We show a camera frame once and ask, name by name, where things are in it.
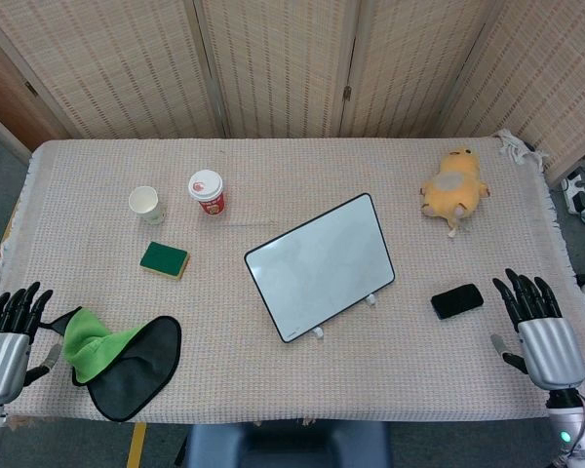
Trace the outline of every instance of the table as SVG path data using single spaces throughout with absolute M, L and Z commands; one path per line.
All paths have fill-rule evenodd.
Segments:
M 420 182 L 442 155 L 467 145 L 482 159 L 491 198 L 470 230 L 447 236 L 420 213 Z M 534 164 L 500 156 L 497 138 L 67 140 L 33 155 L 0 292 L 34 280 L 55 290 L 45 320 L 85 305 L 114 331 L 158 315 L 182 325 L 174 378 L 136 420 L 211 423 L 290 417 L 480 420 L 545 413 L 547 394 L 505 365 L 489 336 L 518 343 L 490 279 L 505 267 L 544 277 L 585 357 L 585 296 Z M 208 216 L 189 199 L 199 169 L 218 171 L 226 210 Z M 159 226 L 128 209 L 142 184 L 168 207 Z M 397 280 L 369 308 L 358 304 L 291 344 L 278 337 L 243 261 L 246 251 L 362 192 L 372 196 Z M 150 241 L 189 250 L 182 280 L 138 267 Z M 439 322 L 429 298 L 475 283 L 486 304 Z M 39 331 L 36 365 L 57 342 Z M 585 394 L 585 383 L 582 386 Z M 101 418 L 59 360 L 9 411 Z

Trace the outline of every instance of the robotic hand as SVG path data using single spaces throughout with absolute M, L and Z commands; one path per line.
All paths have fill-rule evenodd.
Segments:
M 39 286 L 33 283 L 27 290 L 0 296 L 0 443 L 7 427 L 4 405 L 17 398 L 22 387 L 48 373 L 60 354 L 56 344 L 41 366 L 26 371 L 41 314 L 52 296 L 52 291 L 45 291 L 32 305 Z
M 549 466 L 585 468 L 585 397 L 576 390 L 585 380 L 585 364 L 574 331 L 544 280 L 535 278 L 534 284 L 510 269 L 505 273 L 515 295 L 497 278 L 493 282 L 525 356 L 512 354 L 497 334 L 491 341 L 507 364 L 528 374 L 535 385 L 550 393 L 546 408 L 562 446 L 561 454 Z

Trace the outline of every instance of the smartphone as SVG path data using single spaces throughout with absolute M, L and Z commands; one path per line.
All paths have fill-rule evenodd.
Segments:
M 440 320 L 474 309 L 483 303 L 481 293 L 473 284 L 460 286 L 431 298 L 431 305 Z

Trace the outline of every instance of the whiteboard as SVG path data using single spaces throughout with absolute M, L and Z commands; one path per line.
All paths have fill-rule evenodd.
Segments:
M 247 252 L 245 262 L 287 343 L 395 279 L 368 193 Z

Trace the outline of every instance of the yellow stuffed animal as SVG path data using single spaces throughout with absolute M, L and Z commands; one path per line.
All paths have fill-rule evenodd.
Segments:
M 468 148 L 460 148 L 443 157 L 440 172 L 423 183 L 422 212 L 446 219 L 449 237 L 455 235 L 459 220 L 470 216 L 479 200 L 489 196 L 488 186 L 479 177 L 479 156 Z

